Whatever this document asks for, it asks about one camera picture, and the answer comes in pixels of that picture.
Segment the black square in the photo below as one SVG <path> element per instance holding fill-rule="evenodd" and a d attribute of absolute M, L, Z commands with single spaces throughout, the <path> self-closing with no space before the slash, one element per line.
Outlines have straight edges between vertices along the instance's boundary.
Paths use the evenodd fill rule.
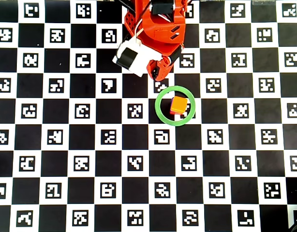
<path fill-rule="evenodd" d="M 184 47 L 199 47 L 199 24 L 186 24 Z"/>
<path fill-rule="evenodd" d="M 95 205 L 95 231 L 121 231 L 120 204 Z"/>
<path fill-rule="evenodd" d="M 149 148 L 148 130 L 148 125 L 123 125 L 123 150 L 147 150 Z"/>
<path fill-rule="evenodd" d="M 297 23 L 279 23 L 278 30 L 280 47 L 297 46 Z"/>
<path fill-rule="evenodd" d="M 12 204 L 39 204 L 40 178 L 13 178 Z"/>
<path fill-rule="evenodd" d="M 252 73 L 227 73 L 227 91 L 229 98 L 252 98 Z"/>
<path fill-rule="evenodd" d="M 259 209 L 261 231 L 287 231 L 289 229 L 287 205 L 259 205 Z"/>
<path fill-rule="evenodd" d="M 228 151 L 203 151 L 203 176 L 229 176 Z"/>
<path fill-rule="evenodd" d="M 149 151 L 149 176 L 175 176 L 174 151 Z"/>
<path fill-rule="evenodd" d="M 202 177 L 177 177 L 177 203 L 203 204 Z"/>
<path fill-rule="evenodd" d="M 70 49 L 45 49 L 45 73 L 68 73 Z"/>
<path fill-rule="evenodd" d="M 255 123 L 282 123 L 281 100 L 254 99 Z"/>
<path fill-rule="evenodd" d="M 97 99 L 96 115 L 96 123 L 121 123 L 121 99 Z"/>
<path fill-rule="evenodd" d="M 17 1 L 0 1 L 0 22 L 18 22 Z"/>
<path fill-rule="evenodd" d="M 71 47 L 96 48 L 96 25 L 71 24 Z"/>
<path fill-rule="evenodd" d="M 209 2 L 200 1 L 200 23 L 224 23 L 225 22 L 225 3 L 224 1 Z"/>
<path fill-rule="evenodd" d="M 149 231 L 176 231 L 176 205 L 150 204 L 149 205 Z"/>
<path fill-rule="evenodd" d="M 235 150 L 256 149 L 254 124 L 229 125 L 229 148 Z"/>
<path fill-rule="evenodd" d="M 40 149 L 41 149 L 41 125 L 16 125 L 15 126 L 15 150 L 40 150 Z"/>
<path fill-rule="evenodd" d="M 205 231 L 232 231 L 231 205 L 205 204 Z"/>
<path fill-rule="evenodd" d="M 250 23 L 226 24 L 226 47 L 251 47 L 251 38 Z"/>
<path fill-rule="evenodd" d="M 121 151 L 96 151 L 96 176 L 121 176 Z"/>
<path fill-rule="evenodd" d="M 20 23 L 18 25 L 19 47 L 44 47 L 44 24 Z"/>
<path fill-rule="evenodd" d="M 70 74 L 70 98 L 95 98 L 95 74 Z"/>
<path fill-rule="evenodd" d="M 225 73 L 226 55 L 224 48 L 201 48 L 200 69 L 202 73 Z"/>
<path fill-rule="evenodd" d="M 70 23 L 70 1 L 46 0 L 46 23 Z"/>
<path fill-rule="evenodd" d="M 297 150 L 297 124 L 283 124 L 284 149 Z"/>
<path fill-rule="evenodd" d="M 94 177 L 68 178 L 68 204 L 94 204 Z"/>
<path fill-rule="evenodd" d="M 232 204 L 258 204 L 257 177 L 231 177 Z"/>
<path fill-rule="evenodd" d="M 17 48 L 0 48 L 0 72 L 14 73 L 17 67 Z"/>
<path fill-rule="evenodd" d="M 0 151 L 0 177 L 12 177 L 13 151 Z"/>
<path fill-rule="evenodd" d="M 149 178 L 148 177 L 123 177 L 122 202 L 124 203 L 149 203 Z"/>
<path fill-rule="evenodd" d="M 281 73 L 282 98 L 297 97 L 297 73 Z"/>
<path fill-rule="evenodd" d="M 253 48 L 253 71 L 254 72 L 278 72 L 279 51 L 273 48 Z"/>
<path fill-rule="evenodd" d="M 67 176 L 68 151 L 42 151 L 41 176 Z"/>
<path fill-rule="evenodd" d="M 202 123 L 227 123 L 227 99 L 201 99 Z"/>
<path fill-rule="evenodd" d="M 69 150 L 95 150 L 95 125 L 69 125 Z"/>
<path fill-rule="evenodd" d="M 43 95 L 43 74 L 41 73 L 18 73 L 17 74 L 17 97 L 18 98 L 41 98 Z"/>
<path fill-rule="evenodd" d="M 0 99 L 0 123 L 14 123 L 15 99 Z"/>
<path fill-rule="evenodd" d="M 283 151 L 257 151 L 258 176 L 285 176 Z"/>
<path fill-rule="evenodd" d="M 69 99 L 44 99 L 43 123 L 68 123 Z"/>
<path fill-rule="evenodd" d="M 41 205 L 39 211 L 39 231 L 66 231 L 66 205 Z"/>

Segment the checkerboard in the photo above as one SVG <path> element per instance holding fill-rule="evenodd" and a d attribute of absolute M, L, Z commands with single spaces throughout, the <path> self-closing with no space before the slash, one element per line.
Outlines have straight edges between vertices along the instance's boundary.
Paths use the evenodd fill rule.
<path fill-rule="evenodd" d="M 272 232 L 297 221 L 297 0 L 193 1 L 154 83 L 112 1 L 0 1 L 0 232 Z M 172 127 L 157 95 L 196 113 Z M 174 95 L 162 100 L 170 115 Z"/>

